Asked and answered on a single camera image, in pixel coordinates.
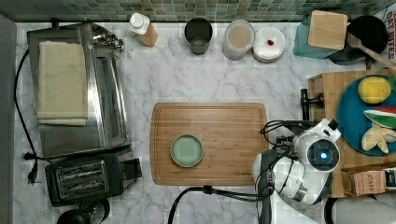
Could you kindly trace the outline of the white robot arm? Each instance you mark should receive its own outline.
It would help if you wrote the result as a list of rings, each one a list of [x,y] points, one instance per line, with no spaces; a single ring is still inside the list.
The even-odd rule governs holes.
[[[255,192],[260,196],[256,211],[258,224],[317,224],[313,219],[289,206],[285,200],[313,205],[330,190],[332,171],[340,161],[336,141],[341,137],[335,120],[281,120],[294,136],[284,150],[268,149],[253,162]]]

